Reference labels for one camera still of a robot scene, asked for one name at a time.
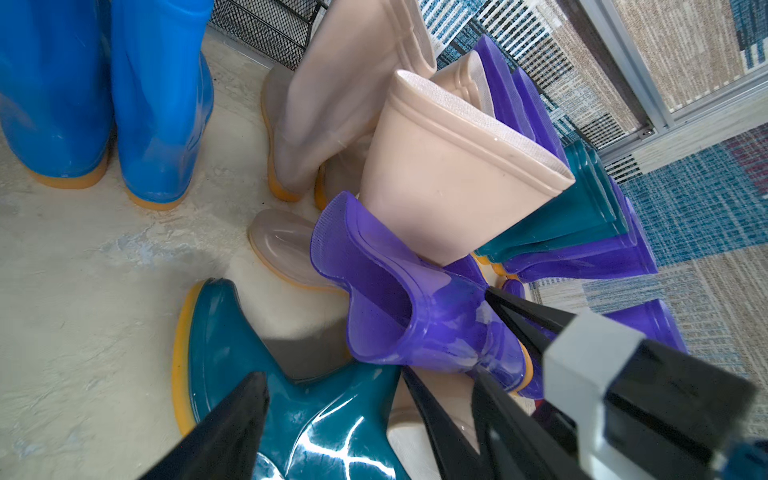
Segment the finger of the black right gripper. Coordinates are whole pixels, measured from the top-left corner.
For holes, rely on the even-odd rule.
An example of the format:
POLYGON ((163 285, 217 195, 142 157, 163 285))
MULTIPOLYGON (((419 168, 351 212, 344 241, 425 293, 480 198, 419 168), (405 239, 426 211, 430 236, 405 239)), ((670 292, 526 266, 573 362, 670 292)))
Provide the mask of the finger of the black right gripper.
POLYGON ((441 478, 474 479, 480 473, 478 453, 418 375, 404 367, 402 376, 424 421, 441 478))

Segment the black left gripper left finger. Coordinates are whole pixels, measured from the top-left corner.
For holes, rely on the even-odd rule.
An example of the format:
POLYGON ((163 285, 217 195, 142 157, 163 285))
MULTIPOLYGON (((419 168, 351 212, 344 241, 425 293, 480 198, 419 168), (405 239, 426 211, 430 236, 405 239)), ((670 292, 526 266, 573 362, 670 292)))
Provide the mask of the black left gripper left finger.
POLYGON ((270 396, 266 375, 251 372, 145 479, 250 479, 270 396))

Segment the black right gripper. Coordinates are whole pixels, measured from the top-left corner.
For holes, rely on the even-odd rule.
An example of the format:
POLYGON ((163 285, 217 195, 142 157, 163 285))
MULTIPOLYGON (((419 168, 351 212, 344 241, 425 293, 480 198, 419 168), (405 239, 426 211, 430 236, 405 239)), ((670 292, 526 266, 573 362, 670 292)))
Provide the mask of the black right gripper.
POLYGON ((573 314, 496 287, 485 301, 531 359, 543 357, 545 398, 575 422, 589 477, 729 477, 753 383, 589 309, 573 314))

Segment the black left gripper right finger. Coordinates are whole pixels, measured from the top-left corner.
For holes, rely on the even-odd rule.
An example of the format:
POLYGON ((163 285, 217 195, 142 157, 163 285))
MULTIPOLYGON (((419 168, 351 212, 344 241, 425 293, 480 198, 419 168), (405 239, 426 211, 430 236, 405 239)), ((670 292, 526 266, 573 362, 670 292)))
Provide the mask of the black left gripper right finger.
POLYGON ((485 371, 471 400, 481 479, 586 479, 579 464, 485 371))

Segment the beige boot front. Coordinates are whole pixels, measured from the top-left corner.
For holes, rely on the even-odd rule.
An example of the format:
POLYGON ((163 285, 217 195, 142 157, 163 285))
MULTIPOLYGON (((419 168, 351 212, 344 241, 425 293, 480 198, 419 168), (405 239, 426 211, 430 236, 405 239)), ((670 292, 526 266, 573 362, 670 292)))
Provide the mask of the beige boot front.
POLYGON ((394 72, 358 193, 419 257, 445 266, 519 223, 574 184, 558 157, 495 118, 428 130, 406 118, 418 74, 394 72))

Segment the blue boot from pile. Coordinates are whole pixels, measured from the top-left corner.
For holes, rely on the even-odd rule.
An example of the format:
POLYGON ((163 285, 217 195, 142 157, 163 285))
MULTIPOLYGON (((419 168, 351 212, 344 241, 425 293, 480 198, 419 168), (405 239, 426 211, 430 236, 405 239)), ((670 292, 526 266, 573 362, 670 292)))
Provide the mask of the blue boot from pile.
POLYGON ((175 208, 214 107, 201 51, 211 1, 114 1, 111 82, 122 177, 132 200, 175 208))

